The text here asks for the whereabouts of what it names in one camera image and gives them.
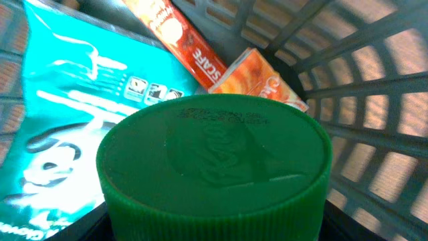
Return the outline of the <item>green lid white jar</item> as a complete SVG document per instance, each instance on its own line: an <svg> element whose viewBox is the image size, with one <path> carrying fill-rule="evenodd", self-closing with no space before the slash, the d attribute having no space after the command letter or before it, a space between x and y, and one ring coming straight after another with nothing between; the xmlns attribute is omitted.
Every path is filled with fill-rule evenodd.
<svg viewBox="0 0 428 241"><path fill-rule="evenodd" d="M117 240L316 240L331 164L313 118L236 94L144 108L96 156Z"/></svg>

